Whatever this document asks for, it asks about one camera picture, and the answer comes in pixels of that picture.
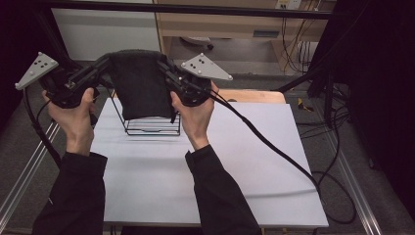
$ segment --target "white table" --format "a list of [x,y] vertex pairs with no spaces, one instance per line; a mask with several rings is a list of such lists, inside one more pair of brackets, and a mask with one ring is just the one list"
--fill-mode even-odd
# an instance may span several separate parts
[[[232,105],[275,146],[309,171],[289,105]],[[261,227],[328,226],[311,181],[219,104],[215,105],[208,136]],[[104,176],[105,222],[198,226],[193,178],[184,159],[188,150],[192,147],[183,130],[180,136],[128,136],[108,100],[95,127],[92,145],[93,152],[109,158]]]

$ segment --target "black jacket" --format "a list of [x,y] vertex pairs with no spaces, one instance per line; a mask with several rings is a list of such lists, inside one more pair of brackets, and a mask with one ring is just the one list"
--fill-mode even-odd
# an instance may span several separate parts
[[[186,154],[195,181],[205,235],[260,235],[259,226],[236,181],[210,145]],[[49,202],[36,218],[32,235],[102,234],[103,175],[107,158],[66,153]]]

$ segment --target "power cord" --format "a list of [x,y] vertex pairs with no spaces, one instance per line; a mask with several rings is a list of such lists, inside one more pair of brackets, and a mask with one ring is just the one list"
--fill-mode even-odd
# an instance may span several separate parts
[[212,89],[203,89],[203,88],[201,88],[201,87],[199,87],[199,86],[197,86],[197,85],[195,85],[195,84],[193,84],[189,81],[186,81],[184,79],[182,81],[184,83],[186,83],[186,85],[191,86],[192,88],[207,94],[211,99],[213,99],[217,103],[223,105],[224,107],[226,107],[230,111],[232,111],[238,118],[240,118],[247,125],[247,127],[258,137],[258,139],[260,141],[262,141],[262,143],[264,143],[271,150],[273,150],[275,153],[280,155],[282,158],[284,158],[286,161],[288,161],[291,165],[295,166],[299,171],[301,171],[314,184],[314,187],[317,190],[317,193],[318,193],[318,195],[321,199],[320,188],[317,184],[317,181],[314,179],[314,177],[310,173],[308,173],[308,171],[306,171],[296,161],[294,161],[287,154],[285,154],[280,149],[275,147],[271,142],[269,142],[269,140],[266,139],[246,117],[242,116],[237,110],[235,110],[235,108],[233,108],[222,96],[220,96],[220,94],[218,94],[216,91],[213,91]]
[[[351,223],[354,222],[354,220],[356,219],[356,216],[357,216],[357,210],[355,208],[355,203],[354,203],[353,199],[351,198],[351,195],[349,194],[349,192],[347,191],[347,189],[342,185],[342,183],[339,180],[337,180],[333,175],[331,175],[329,173],[329,171],[334,166],[335,162],[337,161],[337,159],[339,157],[340,145],[341,145],[339,127],[342,126],[343,123],[345,122],[345,120],[347,120],[349,118],[349,113],[348,112],[344,112],[344,113],[340,113],[339,114],[339,112],[342,109],[345,109],[345,108],[346,108],[346,105],[343,105],[340,108],[336,109],[335,114],[334,114],[334,117],[332,117],[332,123],[333,123],[333,126],[334,126],[333,131],[335,132],[336,138],[338,140],[337,141],[337,145],[336,145],[336,153],[335,153],[335,156],[333,157],[332,161],[330,162],[329,166],[326,168],[325,171],[312,171],[311,172],[312,174],[321,174],[322,175],[319,178],[319,180],[317,181],[317,184],[318,184],[319,187],[320,187],[323,179],[325,177],[328,177],[332,181],[334,181],[342,189],[342,191],[346,194],[347,198],[350,200],[351,205],[352,205],[352,216],[351,216],[350,219],[340,220],[340,219],[334,218],[331,214],[329,214],[329,213],[327,213],[325,211],[325,213],[326,213],[326,215],[327,215],[328,218],[330,218],[331,220],[333,220],[333,221],[335,221],[335,222],[337,222],[339,224],[351,224]],[[321,127],[327,127],[327,124],[324,121],[321,121],[321,122],[310,122],[310,123],[298,123],[298,125],[303,125],[303,126],[315,126],[315,125],[318,125],[318,127],[316,127],[315,129],[321,128]]]
[[53,147],[52,143],[50,142],[49,138],[46,136],[45,132],[42,129],[42,126],[40,125],[40,123],[38,121],[40,113],[44,110],[44,108],[47,106],[48,103],[43,105],[43,107],[41,108],[41,110],[37,114],[37,117],[35,117],[34,114],[33,114],[33,110],[30,106],[27,90],[28,90],[28,87],[26,87],[23,90],[23,102],[24,102],[24,107],[27,111],[27,114],[28,114],[28,116],[31,120],[31,125],[33,126],[33,129],[35,130],[36,134],[39,136],[39,138],[42,141],[43,145],[45,145],[46,149],[49,151],[49,153],[52,156],[55,164],[58,167],[61,167],[61,156],[59,155],[59,153]]

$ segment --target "white wall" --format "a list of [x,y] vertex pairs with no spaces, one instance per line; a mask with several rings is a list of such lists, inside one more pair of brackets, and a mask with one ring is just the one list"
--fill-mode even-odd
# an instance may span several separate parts
[[[152,0],[94,0],[98,2],[152,3]],[[69,56],[95,61],[124,49],[160,51],[154,13],[53,9]]]

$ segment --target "hand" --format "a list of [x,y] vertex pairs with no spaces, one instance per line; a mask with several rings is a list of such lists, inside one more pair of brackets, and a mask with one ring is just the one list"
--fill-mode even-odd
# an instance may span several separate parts
[[[211,89],[219,92],[217,86],[212,82]],[[208,124],[214,109],[214,101],[209,98],[200,106],[187,107],[184,106],[180,98],[173,91],[170,92],[172,106],[176,111],[180,112],[183,120],[183,129],[187,134],[193,148],[195,150],[202,149],[208,145]]]
[[[42,92],[46,102],[46,91]],[[67,152],[89,156],[94,130],[90,114],[94,113],[94,89],[88,88],[82,96],[81,103],[74,109],[62,109],[52,102],[48,104],[49,116],[53,118],[67,135]]]

